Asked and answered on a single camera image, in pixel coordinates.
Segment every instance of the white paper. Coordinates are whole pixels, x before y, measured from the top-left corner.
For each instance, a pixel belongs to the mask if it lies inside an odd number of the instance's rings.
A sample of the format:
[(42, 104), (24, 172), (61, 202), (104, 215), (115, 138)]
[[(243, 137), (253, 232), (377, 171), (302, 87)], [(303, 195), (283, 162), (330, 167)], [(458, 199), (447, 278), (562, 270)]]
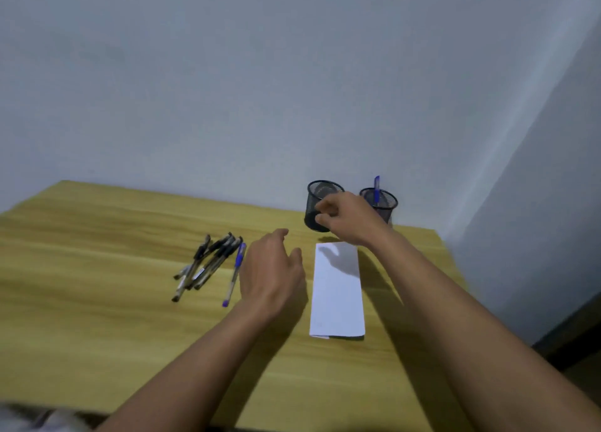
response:
[(365, 335), (357, 247), (346, 242), (315, 247), (309, 334), (324, 338)]

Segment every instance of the black mesh pen holder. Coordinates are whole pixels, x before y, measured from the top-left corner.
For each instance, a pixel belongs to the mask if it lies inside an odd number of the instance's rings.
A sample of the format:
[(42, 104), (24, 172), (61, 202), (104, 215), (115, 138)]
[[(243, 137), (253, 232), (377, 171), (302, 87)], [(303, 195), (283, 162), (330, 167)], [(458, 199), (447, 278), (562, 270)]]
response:
[(374, 188), (364, 188), (359, 192), (363, 198), (372, 206), (386, 223), (390, 221), (390, 216), (393, 214), (394, 208), (398, 205), (397, 198), (392, 193), (388, 193), (386, 190), (380, 189), (380, 199), (378, 204), (374, 201)]
[(320, 225), (315, 221), (315, 216), (319, 211), (315, 210), (316, 204), (325, 198), (328, 194), (343, 192), (344, 188), (335, 182), (330, 181), (313, 181), (307, 186), (309, 196), (306, 199), (305, 209), (305, 225), (313, 231), (328, 232), (330, 231), (325, 226)]

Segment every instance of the person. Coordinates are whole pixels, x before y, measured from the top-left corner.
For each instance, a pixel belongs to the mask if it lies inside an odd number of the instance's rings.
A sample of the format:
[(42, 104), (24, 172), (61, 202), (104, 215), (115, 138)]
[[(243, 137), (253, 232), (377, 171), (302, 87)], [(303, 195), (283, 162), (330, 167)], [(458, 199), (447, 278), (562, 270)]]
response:
[[(480, 431), (600, 431), (601, 412), (577, 387), (512, 334), (395, 232), (360, 196), (322, 200), (317, 221), (365, 246), (386, 269), (462, 407)], [(131, 396), (101, 432), (201, 430), (237, 368), (305, 272), (286, 254), (286, 229), (252, 243), (240, 271), (242, 299), (212, 330)]]

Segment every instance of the blue pen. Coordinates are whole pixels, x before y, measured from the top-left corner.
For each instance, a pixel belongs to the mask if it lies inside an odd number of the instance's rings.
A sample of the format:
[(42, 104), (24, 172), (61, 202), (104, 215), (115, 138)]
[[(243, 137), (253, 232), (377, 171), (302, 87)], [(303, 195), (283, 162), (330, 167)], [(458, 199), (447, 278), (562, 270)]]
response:
[(380, 202), (380, 176), (374, 179), (374, 204), (377, 206)]
[(231, 294), (234, 291), (234, 285), (236, 284), (236, 279), (238, 277), (238, 271), (240, 270), (240, 265), (242, 264), (242, 260), (244, 259), (244, 252), (246, 251), (246, 244), (240, 244), (240, 248), (238, 248), (238, 254), (236, 255), (236, 263), (234, 264), (234, 276), (231, 278), (231, 282), (229, 283), (229, 291), (227, 292), (227, 296), (225, 300), (221, 304), (222, 307), (229, 306), (229, 300), (231, 299)]

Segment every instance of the wood grain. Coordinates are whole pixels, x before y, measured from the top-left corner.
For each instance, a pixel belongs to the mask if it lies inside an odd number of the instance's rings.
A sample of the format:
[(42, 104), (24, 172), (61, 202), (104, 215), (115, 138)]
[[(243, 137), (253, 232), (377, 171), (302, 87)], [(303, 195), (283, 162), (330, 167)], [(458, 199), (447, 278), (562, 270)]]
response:
[[(233, 260), (170, 301), (171, 276), (204, 234), (252, 242), (282, 227), (287, 248), (303, 250), (311, 297), (315, 244), (327, 239), (299, 212), (63, 181), (2, 214), (0, 398), (113, 411), (227, 313)], [(464, 286), (434, 231), (395, 229)], [(298, 302), (261, 337), (215, 424), (470, 430), (382, 267), (359, 255), (365, 339), (309, 337), (310, 304)]]

